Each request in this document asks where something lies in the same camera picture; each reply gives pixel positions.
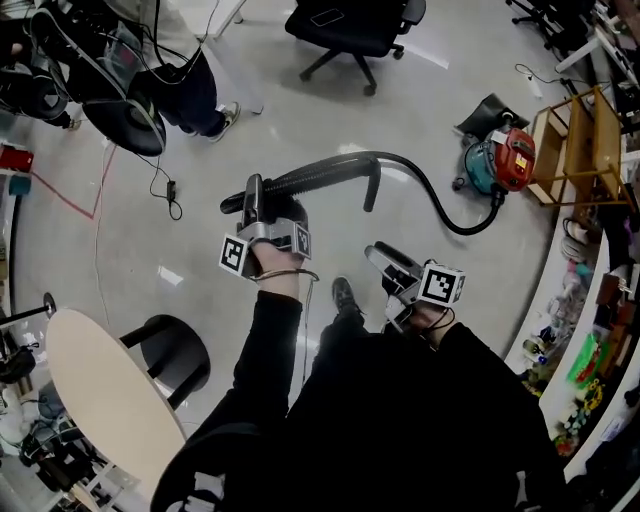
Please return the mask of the red box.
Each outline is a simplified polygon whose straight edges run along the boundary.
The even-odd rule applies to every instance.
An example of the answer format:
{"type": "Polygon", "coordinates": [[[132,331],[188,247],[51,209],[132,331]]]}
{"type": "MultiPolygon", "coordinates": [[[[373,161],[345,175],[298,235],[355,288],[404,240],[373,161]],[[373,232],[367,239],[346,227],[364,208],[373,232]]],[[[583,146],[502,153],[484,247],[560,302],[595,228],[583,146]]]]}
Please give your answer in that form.
{"type": "Polygon", "coordinates": [[[0,169],[30,172],[34,155],[24,149],[0,144],[0,169]]]}

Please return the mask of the person's left forearm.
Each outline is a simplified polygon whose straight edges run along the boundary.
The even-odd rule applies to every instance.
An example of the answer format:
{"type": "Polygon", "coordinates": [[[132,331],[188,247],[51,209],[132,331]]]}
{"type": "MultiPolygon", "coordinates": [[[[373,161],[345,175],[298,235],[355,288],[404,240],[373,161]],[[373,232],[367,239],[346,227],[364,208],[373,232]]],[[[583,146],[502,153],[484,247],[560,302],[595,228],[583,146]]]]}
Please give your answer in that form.
{"type": "Polygon", "coordinates": [[[262,434],[311,431],[313,421],[288,406],[302,314],[302,259],[258,242],[252,249],[263,274],[252,325],[235,366],[232,387],[208,417],[211,427],[247,424],[262,434]]]}

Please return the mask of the wooden rack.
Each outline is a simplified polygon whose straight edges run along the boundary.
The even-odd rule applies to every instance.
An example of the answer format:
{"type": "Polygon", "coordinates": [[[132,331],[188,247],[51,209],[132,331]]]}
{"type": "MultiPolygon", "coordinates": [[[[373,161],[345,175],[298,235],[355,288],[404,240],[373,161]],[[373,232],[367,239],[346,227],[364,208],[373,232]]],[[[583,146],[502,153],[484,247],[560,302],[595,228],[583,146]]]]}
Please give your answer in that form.
{"type": "Polygon", "coordinates": [[[637,211],[622,176],[621,128],[600,86],[538,112],[528,191],[545,207],[611,204],[637,211]]]}

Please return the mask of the person's black clothed body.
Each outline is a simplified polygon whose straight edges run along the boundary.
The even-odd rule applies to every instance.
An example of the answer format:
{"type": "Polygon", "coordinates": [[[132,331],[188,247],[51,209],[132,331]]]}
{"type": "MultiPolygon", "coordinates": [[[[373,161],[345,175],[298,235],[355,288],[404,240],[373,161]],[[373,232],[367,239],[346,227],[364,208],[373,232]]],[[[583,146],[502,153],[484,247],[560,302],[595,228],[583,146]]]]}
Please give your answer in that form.
{"type": "Polygon", "coordinates": [[[448,379],[421,339],[323,334],[288,406],[311,431],[207,421],[164,471],[151,512],[558,512],[565,478],[536,400],[505,365],[448,379]]]}

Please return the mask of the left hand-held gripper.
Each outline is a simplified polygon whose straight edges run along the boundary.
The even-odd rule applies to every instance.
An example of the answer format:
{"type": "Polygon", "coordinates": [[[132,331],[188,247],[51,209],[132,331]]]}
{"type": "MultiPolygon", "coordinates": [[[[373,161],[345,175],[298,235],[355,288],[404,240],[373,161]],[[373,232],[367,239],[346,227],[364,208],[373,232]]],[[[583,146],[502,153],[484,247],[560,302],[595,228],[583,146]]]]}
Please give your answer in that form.
{"type": "Polygon", "coordinates": [[[246,183],[242,225],[236,235],[226,233],[218,265],[236,276],[260,276],[261,264],[253,254],[256,243],[269,243],[278,250],[311,258],[311,235],[300,223],[290,219],[277,219],[275,223],[260,222],[264,203],[263,180],[260,174],[251,175],[246,183]]]}

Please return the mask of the black pole stand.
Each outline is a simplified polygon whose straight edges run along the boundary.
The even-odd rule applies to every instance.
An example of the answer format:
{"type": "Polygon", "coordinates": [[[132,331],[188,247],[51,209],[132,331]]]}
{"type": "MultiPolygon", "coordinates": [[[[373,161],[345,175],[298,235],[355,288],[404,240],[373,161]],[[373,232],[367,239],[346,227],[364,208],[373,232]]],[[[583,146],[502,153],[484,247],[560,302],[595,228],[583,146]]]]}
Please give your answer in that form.
{"type": "Polygon", "coordinates": [[[50,293],[43,295],[43,303],[37,308],[33,308],[27,311],[7,315],[0,306],[0,330],[7,329],[23,320],[29,319],[39,314],[45,314],[48,318],[51,318],[57,311],[56,303],[53,296],[50,293]]]}

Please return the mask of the black mesh office chair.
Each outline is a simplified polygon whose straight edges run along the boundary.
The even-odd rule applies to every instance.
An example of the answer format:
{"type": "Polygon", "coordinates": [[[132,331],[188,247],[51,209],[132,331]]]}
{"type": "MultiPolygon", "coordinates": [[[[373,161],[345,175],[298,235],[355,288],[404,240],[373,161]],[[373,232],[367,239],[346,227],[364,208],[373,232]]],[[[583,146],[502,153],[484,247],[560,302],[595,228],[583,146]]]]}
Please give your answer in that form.
{"type": "Polygon", "coordinates": [[[396,39],[418,25],[426,10],[426,0],[296,0],[286,32],[325,50],[299,74],[300,80],[309,81],[331,60],[349,54],[367,79],[363,93],[375,95],[377,82],[366,59],[402,59],[405,47],[396,39]]]}

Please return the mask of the green packet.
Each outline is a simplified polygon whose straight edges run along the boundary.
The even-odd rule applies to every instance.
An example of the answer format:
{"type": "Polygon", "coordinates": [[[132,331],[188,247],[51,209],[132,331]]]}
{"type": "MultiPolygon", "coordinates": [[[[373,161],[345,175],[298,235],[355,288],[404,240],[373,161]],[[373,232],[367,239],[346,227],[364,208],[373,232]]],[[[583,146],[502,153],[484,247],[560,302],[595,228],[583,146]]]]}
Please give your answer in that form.
{"type": "Polygon", "coordinates": [[[584,388],[596,371],[601,353],[600,334],[589,333],[567,375],[567,380],[577,389],[584,388]]]}

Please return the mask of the red and teal vacuum cleaner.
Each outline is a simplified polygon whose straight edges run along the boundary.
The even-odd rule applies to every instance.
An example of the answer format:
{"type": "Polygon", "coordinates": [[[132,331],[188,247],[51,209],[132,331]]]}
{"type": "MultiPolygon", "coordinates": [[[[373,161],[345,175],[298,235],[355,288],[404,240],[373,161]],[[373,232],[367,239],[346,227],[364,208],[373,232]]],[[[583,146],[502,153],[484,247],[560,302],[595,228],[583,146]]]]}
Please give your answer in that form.
{"type": "Polygon", "coordinates": [[[519,192],[531,181],[535,143],[522,129],[503,127],[483,140],[472,134],[462,138],[463,153],[452,189],[473,188],[484,196],[519,192]]]}

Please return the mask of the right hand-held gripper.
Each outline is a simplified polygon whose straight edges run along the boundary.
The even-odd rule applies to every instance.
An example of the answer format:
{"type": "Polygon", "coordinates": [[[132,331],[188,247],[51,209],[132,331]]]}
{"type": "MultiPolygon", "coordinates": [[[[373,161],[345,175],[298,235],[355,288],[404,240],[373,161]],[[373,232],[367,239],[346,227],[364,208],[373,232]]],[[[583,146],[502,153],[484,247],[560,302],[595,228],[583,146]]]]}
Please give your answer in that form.
{"type": "Polygon", "coordinates": [[[410,327],[409,319],[416,303],[450,308],[460,298],[465,273],[458,269],[434,261],[419,265],[382,241],[368,245],[364,254],[383,276],[383,288],[388,295],[385,315],[388,323],[399,332],[410,327]]]}

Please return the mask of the round beige table black base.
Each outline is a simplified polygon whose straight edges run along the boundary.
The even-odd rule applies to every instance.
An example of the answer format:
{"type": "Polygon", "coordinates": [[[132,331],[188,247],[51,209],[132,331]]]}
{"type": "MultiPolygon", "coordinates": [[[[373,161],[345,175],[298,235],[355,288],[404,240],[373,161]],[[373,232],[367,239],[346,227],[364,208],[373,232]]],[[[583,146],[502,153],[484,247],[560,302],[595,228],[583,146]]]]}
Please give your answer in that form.
{"type": "Polygon", "coordinates": [[[114,337],[87,315],[60,309],[48,323],[45,349],[68,414],[150,499],[187,439],[176,411],[209,378],[204,342],[170,315],[114,337]]]}

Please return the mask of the white shelf unit with toys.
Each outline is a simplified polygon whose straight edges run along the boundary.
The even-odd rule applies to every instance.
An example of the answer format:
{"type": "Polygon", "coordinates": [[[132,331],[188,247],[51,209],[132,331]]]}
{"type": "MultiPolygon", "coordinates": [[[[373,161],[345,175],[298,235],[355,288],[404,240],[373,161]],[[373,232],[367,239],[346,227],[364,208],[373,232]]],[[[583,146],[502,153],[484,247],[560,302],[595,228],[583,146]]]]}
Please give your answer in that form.
{"type": "MultiPolygon", "coordinates": [[[[595,320],[598,308],[596,299],[603,277],[609,270],[608,240],[603,239],[596,251],[587,256],[587,275],[575,281],[572,276],[577,267],[561,254],[565,237],[563,222],[572,213],[571,205],[559,210],[547,259],[529,311],[505,356],[505,362],[515,373],[521,374],[531,369],[535,358],[524,349],[523,343],[532,341],[545,328],[561,324],[559,313],[567,314],[565,319],[569,323],[562,326],[547,357],[552,375],[546,380],[544,390],[537,393],[548,435],[552,439],[561,435],[561,429],[569,420],[564,414],[570,412],[574,405],[579,405],[581,402],[578,398],[587,391],[569,379],[571,368],[578,363],[580,352],[587,346],[590,335],[600,341],[605,335],[605,329],[596,325],[595,320]]],[[[623,394],[639,378],[640,349],[635,347],[629,352],[629,362],[620,368],[619,382],[612,386],[604,402],[589,416],[592,423],[580,435],[578,444],[562,458],[566,481],[585,475],[587,461],[596,449],[612,440],[631,421],[636,409],[625,404],[623,394]]]]}

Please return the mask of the person's right forearm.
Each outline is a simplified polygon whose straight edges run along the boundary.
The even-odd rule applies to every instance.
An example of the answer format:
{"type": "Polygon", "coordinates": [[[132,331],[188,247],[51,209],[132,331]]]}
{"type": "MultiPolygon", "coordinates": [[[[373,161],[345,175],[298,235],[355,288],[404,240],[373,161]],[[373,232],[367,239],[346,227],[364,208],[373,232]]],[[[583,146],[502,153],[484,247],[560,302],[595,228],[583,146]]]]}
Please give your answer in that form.
{"type": "Polygon", "coordinates": [[[499,374],[503,361],[464,323],[456,319],[451,308],[440,308],[420,302],[412,316],[411,326],[426,346],[435,370],[448,379],[471,379],[480,375],[499,374]]]}

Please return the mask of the person's black sneaker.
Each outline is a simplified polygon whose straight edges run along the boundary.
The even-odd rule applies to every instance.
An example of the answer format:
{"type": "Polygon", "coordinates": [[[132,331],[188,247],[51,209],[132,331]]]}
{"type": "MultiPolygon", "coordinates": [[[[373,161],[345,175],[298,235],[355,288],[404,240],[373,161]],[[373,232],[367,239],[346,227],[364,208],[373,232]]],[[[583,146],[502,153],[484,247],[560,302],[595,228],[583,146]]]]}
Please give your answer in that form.
{"type": "Polygon", "coordinates": [[[331,294],[337,310],[337,317],[352,318],[360,324],[364,323],[363,312],[356,302],[353,288],[346,277],[338,276],[333,280],[331,294]]]}

